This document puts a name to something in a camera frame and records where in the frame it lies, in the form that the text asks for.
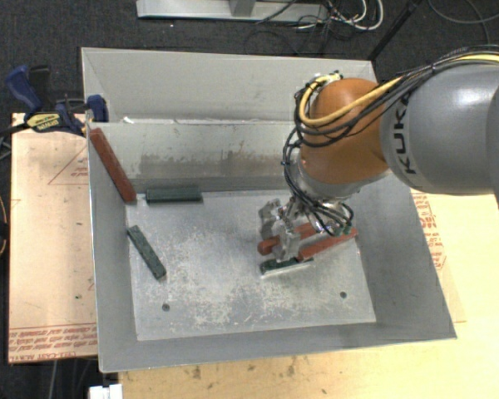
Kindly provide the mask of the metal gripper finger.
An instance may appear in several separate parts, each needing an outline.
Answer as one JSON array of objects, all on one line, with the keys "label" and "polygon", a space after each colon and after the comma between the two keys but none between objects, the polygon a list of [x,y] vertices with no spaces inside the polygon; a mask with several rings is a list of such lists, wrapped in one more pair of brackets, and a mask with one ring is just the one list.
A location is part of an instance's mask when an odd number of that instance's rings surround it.
[{"label": "metal gripper finger", "polygon": [[283,229],[279,232],[279,243],[275,246],[275,259],[279,263],[295,258],[299,252],[301,233],[295,229]]},{"label": "metal gripper finger", "polygon": [[259,231],[262,239],[271,239],[277,234],[280,206],[279,199],[272,199],[259,210]]}]

